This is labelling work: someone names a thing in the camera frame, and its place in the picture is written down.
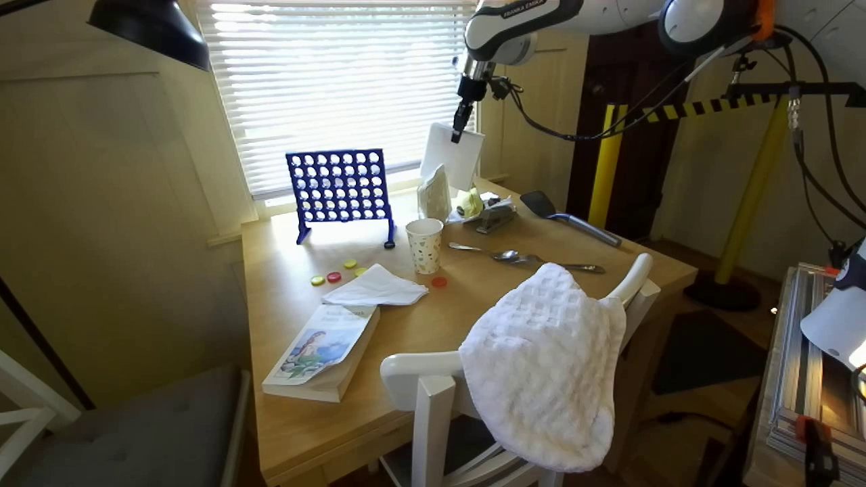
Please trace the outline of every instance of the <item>window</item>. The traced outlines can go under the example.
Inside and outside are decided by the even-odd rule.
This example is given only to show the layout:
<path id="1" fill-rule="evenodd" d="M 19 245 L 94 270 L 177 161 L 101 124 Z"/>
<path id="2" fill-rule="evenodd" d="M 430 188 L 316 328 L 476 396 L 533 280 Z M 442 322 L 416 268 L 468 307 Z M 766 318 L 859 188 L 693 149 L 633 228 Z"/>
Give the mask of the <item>window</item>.
<path id="1" fill-rule="evenodd" d="M 291 193 L 287 151 L 383 146 L 416 169 L 458 105 L 468 4 L 200 5 L 200 31 L 255 197 Z"/>

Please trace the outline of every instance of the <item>connect four game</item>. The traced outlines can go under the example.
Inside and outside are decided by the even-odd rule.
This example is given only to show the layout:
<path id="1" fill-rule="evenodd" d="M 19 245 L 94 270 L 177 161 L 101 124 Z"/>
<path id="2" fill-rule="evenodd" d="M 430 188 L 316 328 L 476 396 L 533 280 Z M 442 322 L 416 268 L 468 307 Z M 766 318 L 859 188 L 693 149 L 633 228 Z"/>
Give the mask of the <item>connect four game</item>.
<path id="1" fill-rule="evenodd" d="M 291 151 L 287 169 L 299 200 L 299 242 L 311 223 L 384 219 L 384 250 L 395 246 L 383 149 Z"/>

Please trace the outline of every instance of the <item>wooden table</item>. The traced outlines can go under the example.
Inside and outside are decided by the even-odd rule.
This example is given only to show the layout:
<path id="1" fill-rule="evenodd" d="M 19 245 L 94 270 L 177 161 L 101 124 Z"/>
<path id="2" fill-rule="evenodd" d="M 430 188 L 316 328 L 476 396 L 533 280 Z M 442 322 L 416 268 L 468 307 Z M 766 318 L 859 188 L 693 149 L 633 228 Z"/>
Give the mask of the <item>wooden table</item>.
<path id="1" fill-rule="evenodd" d="M 333 286 L 311 286 L 315 276 L 342 270 L 345 259 L 383 262 L 399 276 L 414 280 L 404 224 L 416 215 L 414 195 L 393 197 L 399 246 L 383 250 L 384 223 L 315 224 L 304 246 L 295 246 L 295 217 L 277 217 L 243 228 L 243 273 L 249 307 L 249 350 L 255 385 L 255 434 L 260 468 L 269 485 L 327 485 L 380 456 L 408 441 L 408 415 L 391 408 L 380 381 L 380 364 L 393 353 L 454 350 L 468 328 L 508 289 L 531 276 L 531 268 L 492 262 L 481 254 L 442 251 L 444 286 L 408 308 L 383 308 L 372 346 L 342 403 L 311 403 L 264 396 L 264 380 L 304 328 L 320 299 Z M 517 208 L 519 219 L 495 234 L 448 228 L 448 238 L 491 250 L 519 250 L 546 259 L 587 259 L 606 273 L 575 273 L 587 295 L 606 295 L 645 246 L 603 246 L 571 228 L 537 219 Z M 622 437 L 642 408 L 655 373 L 655 360 L 671 322 L 671 301 L 693 282 L 693 268 L 655 254 L 649 280 L 660 301 L 625 350 L 618 372 L 618 438 L 609 465 L 622 456 Z"/>

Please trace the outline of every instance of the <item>black pole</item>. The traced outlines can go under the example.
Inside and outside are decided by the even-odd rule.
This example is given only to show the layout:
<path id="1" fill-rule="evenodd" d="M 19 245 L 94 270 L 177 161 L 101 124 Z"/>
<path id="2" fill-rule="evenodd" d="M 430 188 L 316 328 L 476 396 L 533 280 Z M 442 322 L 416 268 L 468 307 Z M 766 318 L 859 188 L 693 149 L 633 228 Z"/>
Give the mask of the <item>black pole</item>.
<path id="1" fill-rule="evenodd" d="M 59 360 L 59 354 L 55 353 L 55 346 L 47 341 L 47 337 L 36 328 L 36 322 L 31 319 L 31 315 L 25 311 L 25 307 L 17 301 L 17 295 L 6 286 L 6 282 L 0 280 L 0 299 L 8 307 L 8 311 L 21 322 L 21 328 L 28 331 L 28 337 L 36 341 L 36 346 L 43 353 L 43 358 L 55 366 L 55 372 L 63 376 L 63 381 L 74 389 L 74 396 L 78 399 L 78 403 L 84 408 L 94 408 L 94 403 L 86 399 L 86 392 L 82 389 L 82 385 L 75 381 L 75 376 L 66 369 L 66 364 Z"/>

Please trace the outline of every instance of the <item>white towel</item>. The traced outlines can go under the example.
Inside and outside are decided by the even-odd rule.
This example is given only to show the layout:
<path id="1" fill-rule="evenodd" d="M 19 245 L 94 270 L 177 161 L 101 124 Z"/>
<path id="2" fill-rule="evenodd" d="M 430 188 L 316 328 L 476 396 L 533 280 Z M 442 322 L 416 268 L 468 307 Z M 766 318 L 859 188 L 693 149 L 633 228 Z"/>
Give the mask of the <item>white towel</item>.
<path id="1" fill-rule="evenodd" d="M 480 416 L 508 452 L 553 472 L 590 472 L 614 437 L 614 369 L 625 308 L 587 299 L 542 266 L 460 343 Z"/>

